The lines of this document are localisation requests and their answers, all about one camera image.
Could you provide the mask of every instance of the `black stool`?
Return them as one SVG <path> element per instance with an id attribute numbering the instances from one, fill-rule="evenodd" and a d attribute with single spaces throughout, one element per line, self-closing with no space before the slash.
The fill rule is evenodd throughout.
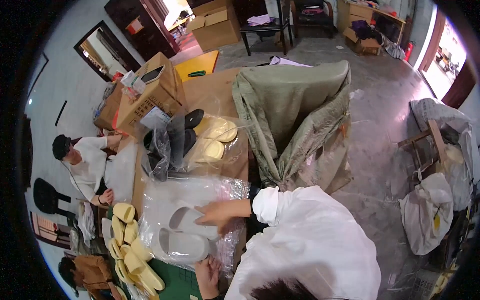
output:
<path id="1" fill-rule="evenodd" d="M 33 185 L 33 200 L 35 206 L 46 214 L 59 214 L 67 217 L 67 219 L 75 219 L 75 214 L 63 209 L 59 209 L 59 199 L 70 203 L 70 197 L 61 194 L 55 190 L 55 188 L 45 180 L 41 178 L 35 179 Z"/>

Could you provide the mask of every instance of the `yellow board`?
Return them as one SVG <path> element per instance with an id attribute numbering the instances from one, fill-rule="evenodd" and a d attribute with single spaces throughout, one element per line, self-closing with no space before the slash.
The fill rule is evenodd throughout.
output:
<path id="1" fill-rule="evenodd" d="M 196 71 L 205 71 L 205 75 L 213 73 L 215 70 L 216 59 L 218 58 L 218 51 L 213 50 L 200 56 L 194 57 L 190 60 L 179 63 L 175 66 L 182 82 L 196 78 L 188 77 L 188 74 Z"/>

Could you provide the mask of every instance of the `concrete floor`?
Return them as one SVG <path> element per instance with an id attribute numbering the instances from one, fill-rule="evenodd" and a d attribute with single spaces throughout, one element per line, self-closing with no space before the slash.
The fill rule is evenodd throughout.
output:
<path id="1" fill-rule="evenodd" d="M 260 42 L 252 34 L 248 40 L 251 56 L 247 56 L 243 42 L 221 47 L 216 71 L 255 66 L 269 62 L 273 55 L 283 56 L 281 49 L 274 46 L 273 38 Z M 185 60 L 201 50 L 191 48 L 189 51 L 190 54 L 180 53 L 173 60 Z M 392 172 L 397 167 L 392 159 L 397 142 L 420 132 L 408 102 L 432 97 L 430 90 L 406 62 L 393 59 L 386 52 L 380 56 L 359 57 L 345 46 L 342 35 L 334 39 L 295 39 L 294 47 L 285 58 L 311 66 L 349 61 L 351 89 L 364 93 L 350 102 L 352 135 L 348 161 L 353 180 L 332 196 L 350 210 L 377 246 L 382 272 L 378 299 L 407 299 L 423 258 L 412 254 L 404 234 L 398 194 L 394 196 L 391 192 L 392 179 L 398 179 Z"/>

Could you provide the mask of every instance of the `white sack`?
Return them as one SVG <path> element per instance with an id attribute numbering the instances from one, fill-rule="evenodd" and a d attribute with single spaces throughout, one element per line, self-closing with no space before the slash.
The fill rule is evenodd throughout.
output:
<path id="1" fill-rule="evenodd" d="M 135 176 L 135 162 L 137 159 L 137 144 L 129 143 L 112 160 L 109 170 L 108 187 L 113 190 L 114 202 L 132 201 L 133 178 Z"/>
<path id="2" fill-rule="evenodd" d="M 434 173 L 400 202 L 402 223 L 413 253 L 426 255 L 440 244 L 453 218 L 452 191 L 443 173 Z M 434 228 L 435 214 L 440 225 Z"/>

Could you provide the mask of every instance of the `chair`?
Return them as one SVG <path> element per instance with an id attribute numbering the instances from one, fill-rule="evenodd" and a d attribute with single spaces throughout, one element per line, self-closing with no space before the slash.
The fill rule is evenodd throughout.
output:
<path id="1" fill-rule="evenodd" d="M 325 11 L 313 15 L 305 15 L 301 13 L 306 6 L 319 5 L 321 8 L 324 8 L 324 3 L 327 5 L 328 15 Z M 322 26 L 329 30 L 328 37 L 333 38 L 335 26 L 333 24 L 333 8 L 329 2 L 326 0 L 293 0 L 290 5 L 292 7 L 295 37 L 299 36 L 299 26 Z"/>
<path id="2" fill-rule="evenodd" d="M 285 45 L 285 27 L 288 27 L 288 36 L 290 38 L 290 45 L 293 46 L 293 39 L 292 39 L 292 30 L 290 28 L 290 1 L 289 0 L 276 0 L 277 7 L 278 7 L 278 14 L 279 18 L 275 18 L 273 22 L 264 25 L 258 26 L 248 26 L 248 24 L 242 26 L 240 28 L 241 37 L 243 38 L 243 42 L 245 43 L 245 47 L 247 49 L 248 56 L 251 55 L 250 48 L 248 46 L 247 41 L 247 32 L 250 33 L 257 33 L 260 36 L 260 41 L 263 41 L 262 35 L 266 36 L 265 34 L 275 34 L 275 32 L 280 32 L 280 41 L 282 42 L 283 47 L 283 54 L 287 54 L 287 45 Z"/>

